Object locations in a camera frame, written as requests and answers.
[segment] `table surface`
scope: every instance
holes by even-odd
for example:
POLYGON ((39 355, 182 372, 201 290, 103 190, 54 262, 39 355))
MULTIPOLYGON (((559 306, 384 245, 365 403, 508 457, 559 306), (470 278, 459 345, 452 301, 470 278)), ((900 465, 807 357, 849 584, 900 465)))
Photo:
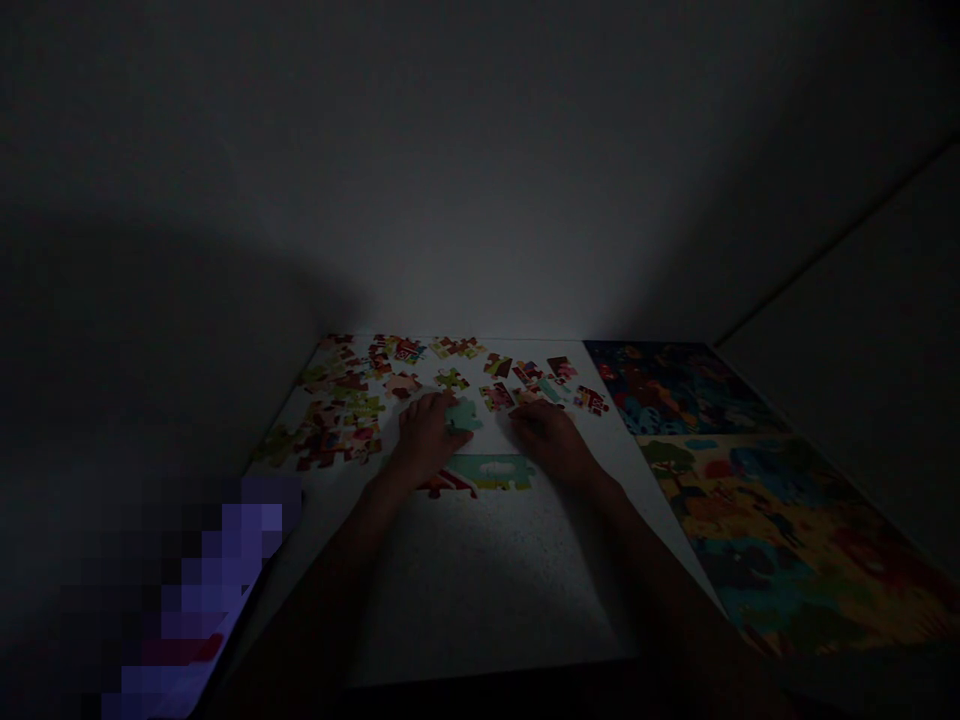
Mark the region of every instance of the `table surface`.
MULTIPOLYGON (((370 337, 357 337, 365 354, 370 337)), ((584 346, 575 341, 483 340, 488 352, 534 361, 548 371, 547 358, 565 355, 579 372, 570 383, 605 394, 584 346)), ((483 372, 487 353, 475 359, 440 360, 431 350, 415 367, 424 387, 436 390, 439 369, 456 368, 470 383, 458 395, 473 400, 484 423, 464 448, 470 454, 516 454, 506 411, 491 413, 479 388, 492 379, 483 372)), ((511 373, 507 387, 519 386, 511 373)), ((382 385, 370 382, 370 392, 382 385)), ((296 388, 278 417, 294 427, 316 399, 296 388)), ((596 417, 570 409, 603 467, 622 484, 639 513, 687 571, 720 607, 657 481, 613 402, 596 417)), ((384 452, 398 435, 406 403, 385 399, 380 427, 384 452)), ((296 473, 295 459, 280 469, 251 467, 249 474, 298 475, 305 493, 303 517, 287 539, 259 602, 237 638, 237 652, 224 677, 239 663, 283 603, 310 562, 336 531, 364 484, 380 466, 341 457, 330 468, 296 473)), ((351 686, 503 672, 635 657, 642 653, 630 631, 609 558, 595 519, 569 493, 539 470, 526 491, 444 491, 439 499, 417 492, 391 531, 378 564, 351 686)))

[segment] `partially assembled puzzle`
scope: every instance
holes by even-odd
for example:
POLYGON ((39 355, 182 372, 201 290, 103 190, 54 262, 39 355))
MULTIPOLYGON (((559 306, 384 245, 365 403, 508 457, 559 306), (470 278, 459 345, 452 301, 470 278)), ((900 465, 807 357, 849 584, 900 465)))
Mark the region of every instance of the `partially assembled puzzle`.
MULTIPOLYGON (((282 468, 288 461, 297 471, 328 468, 339 455, 345 461, 367 462, 370 455, 382 451, 380 421, 387 404, 411 402, 423 389, 423 383, 410 366, 423 359, 430 348, 441 359, 462 358, 460 362, 482 363, 482 370, 491 382, 479 388, 479 397, 487 410, 497 413, 519 405, 545 399, 563 407, 572 401, 575 408, 602 416, 610 407, 599 392, 583 385, 574 393, 567 387, 579 373, 566 356, 546 359, 550 372, 544 372, 531 360, 514 360, 496 352, 487 352, 475 337, 434 338, 422 344, 415 338, 400 335, 375 335, 366 352, 354 347, 351 335, 328 335, 317 346, 308 367, 297 380, 297 390, 310 398, 302 418, 278 422, 253 452, 253 461, 282 468), (410 372, 399 370, 406 367, 410 372), (520 387, 508 387, 510 380, 520 387)), ((444 392, 463 393, 470 388, 456 368, 441 369, 433 378, 444 392)), ((445 412, 450 432, 471 432, 483 427, 477 418, 475 394, 461 395, 456 406, 445 412)), ((439 497, 440 489, 480 489, 529 487, 520 465, 511 456, 486 457, 484 462, 454 459, 450 467, 432 478, 431 497, 439 497), (510 475, 509 481, 503 480, 510 475)))

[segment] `jigsaw puzzle piece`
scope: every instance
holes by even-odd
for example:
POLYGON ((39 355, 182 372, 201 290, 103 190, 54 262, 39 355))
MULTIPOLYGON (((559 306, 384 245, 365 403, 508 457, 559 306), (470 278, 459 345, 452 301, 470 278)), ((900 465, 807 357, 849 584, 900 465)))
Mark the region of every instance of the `jigsaw puzzle piece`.
POLYGON ((482 387, 480 388, 480 394, 483 396, 483 402, 490 412, 497 412, 516 405, 516 402, 510 396, 510 391, 503 383, 494 383, 488 387, 482 387))
POLYGON ((476 483, 480 490, 529 490, 534 469, 523 455, 454 455, 447 469, 476 483))
POLYGON ((457 342, 448 337, 435 338, 429 347, 437 354, 438 358, 446 360, 456 352, 457 342))
POLYGON ((544 395, 550 398, 551 402, 560 402, 560 393, 553 389, 553 383, 547 378, 540 378, 537 380, 537 387, 540 388, 544 395))
POLYGON ((468 360, 473 360, 475 357, 481 353, 485 353, 486 351, 487 349, 478 343, 476 338, 461 340, 457 347, 457 354, 461 357, 467 358, 468 360))
POLYGON ((440 374, 434 378, 434 381, 437 385, 440 385, 450 392, 454 391, 454 388, 459 390, 466 390, 470 387, 468 383, 461 375, 457 372, 456 368, 451 368, 449 372, 440 368, 440 374))
POLYGON ((577 388, 577 396, 573 399, 573 404, 597 417, 610 411, 610 406, 604 401, 603 395, 583 385, 577 388))
POLYGON ((451 433, 479 430, 483 423, 477 419, 477 405, 472 400, 459 398, 456 405, 444 411, 444 420, 451 433))
POLYGON ((487 362, 484 363, 483 371, 494 377, 505 378, 510 372, 510 365, 512 363, 513 358, 500 357, 497 353, 490 353, 487 355, 487 362))
POLYGON ((397 345, 397 352, 393 358, 394 360, 405 362, 407 365, 416 365, 426 349, 426 345, 421 345, 416 340, 411 340, 410 338, 404 338, 397 345))
POLYGON ((416 374, 407 375, 401 372, 391 377, 383 387, 388 396, 398 400, 409 400, 423 385, 417 380, 416 374))
POLYGON ((253 451, 252 462, 267 461, 270 467, 278 468, 286 462, 293 451, 293 446, 303 440, 306 435, 305 428, 297 428, 295 432, 289 432, 287 426, 283 423, 277 423, 267 436, 253 451))
POLYGON ((514 388, 513 396, 517 400, 517 405, 527 405, 540 399, 537 395, 539 391, 539 385, 534 385, 532 388, 514 388))
POLYGON ((544 376, 543 371, 537 367, 534 362, 520 362, 519 360, 513 366, 513 374, 516 375, 524 387, 536 385, 537 380, 544 376))

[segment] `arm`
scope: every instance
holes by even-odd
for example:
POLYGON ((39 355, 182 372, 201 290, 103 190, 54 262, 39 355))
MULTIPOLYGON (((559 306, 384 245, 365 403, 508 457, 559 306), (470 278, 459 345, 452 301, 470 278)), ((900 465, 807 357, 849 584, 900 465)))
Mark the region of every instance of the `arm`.
POLYGON ((473 433, 448 435, 433 393, 400 416, 400 442, 350 515, 244 657, 210 707, 211 718, 294 717, 335 699, 356 643, 383 540, 404 501, 473 433))
POLYGON ((757 653, 603 471, 566 413, 539 400, 510 416, 530 457, 602 519, 636 626, 649 631, 646 639, 669 664, 668 676, 683 677, 675 696, 687 698, 702 717, 796 717, 757 653))

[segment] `colorful puzzle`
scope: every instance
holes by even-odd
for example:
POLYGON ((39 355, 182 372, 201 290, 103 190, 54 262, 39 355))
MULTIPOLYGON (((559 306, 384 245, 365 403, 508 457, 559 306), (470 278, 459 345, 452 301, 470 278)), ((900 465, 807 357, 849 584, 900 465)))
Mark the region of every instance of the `colorful puzzle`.
POLYGON ((353 390, 355 392, 366 392, 370 389, 367 383, 363 382, 363 377, 353 370, 348 370, 340 377, 331 380, 331 383, 338 388, 353 390))
POLYGON ((429 347, 437 354, 438 358, 446 360, 456 352, 457 343, 448 337, 436 338, 430 343, 429 347))
POLYGON ((583 385, 577 388, 577 397, 573 399, 573 404, 597 417, 610 410, 610 406, 604 401, 603 395, 583 385))
POLYGON ((404 338, 397 344, 397 351, 393 359, 405 362, 407 365, 416 365, 426 349, 426 345, 421 345, 410 338, 404 338))
POLYGON ((487 355, 487 362, 483 366, 483 371, 494 377, 505 378, 510 372, 512 362, 513 358, 500 357, 496 353, 490 353, 487 355))
POLYGON ((383 387, 386 389, 387 395, 398 400, 409 400, 423 385, 417 380, 416 374, 407 375, 405 372, 401 372, 387 380, 383 387))
POLYGON ((461 340, 460 344, 457 347, 457 354, 461 357, 465 357, 468 360, 473 360, 481 353, 485 353, 487 349, 477 342, 476 338, 469 338, 467 340, 461 340))
POLYGON ((576 371, 576 368, 570 364, 570 361, 567 360, 565 355, 549 358, 547 360, 547 365, 550 366, 550 369, 553 370, 553 374, 556 375, 558 385, 565 385, 568 380, 571 380, 575 375, 580 374, 576 371))
POLYGON ((543 371, 534 362, 520 362, 513 366, 513 374, 520 378, 524 387, 535 385, 543 377, 543 371))
POLYGON ((327 468, 333 465, 337 453, 324 449, 324 446, 328 443, 328 439, 324 437, 326 433, 326 430, 318 428, 293 446, 293 452, 301 455, 297 459, 298 472, 307 472, 313 467, 314 463, 319 468, 327 468))
POLYGON ((529 490, 535 474, 523 455, 454 455, 447 469, 474 483, 480 490, 529 490))
POLYGON ((537 380, 537 387, 539 387, 543 394, 550 399, 550 402, 560 402, 560 393, 554 390, 554 383, 552 380, 540 378, 537 380))
POLYGON ((488 387, 480 388, 480 394, 483 396, 483 402, 490 412, 497 412, 505 408, 512 408, 516 403, 510 397, 510 391, 503 383, 494 383, 488 387))
POLYGON ((263 441, 253 451, 251 460, 253 462, 267 461, 271 467, 278 468, 286 462, 294 445, 301 442, 306 437, 305 428, 298 428, 295 432, 287 430, 286 425, 278 423, 275 425, 263 441))
POLYGON ((434 380, 437 385, 440 385, 450 392, 453 392, 454 388, 459 390, 466 390, 470 387, 470 383, 463 379, 460 373, 457 372, 456 368, 451 368, 449 372, 440 368, 440 374, 437 375, 434 380))
POLYGON ((517 399, 517 405, 526 405, 540 399, 537 395, 539 391, 539 385, 534 385, 532 388, 514 388, 513 396, 517 399))
POLYGON ((427 490, 430 497, 434 500, 440 498, 441 490, 469 490, 470 497, 477 499, 477 491, 469 483, 461 480, 449 470, 440 470, 436 475, 427 480, 417 490, 427 490))
POLYGON ((459 398, 456 405, 448 407, 444 419, 451 433, 470 432, 483 427, 483 423, 477 419, 476 403, 466 398, 459 398))

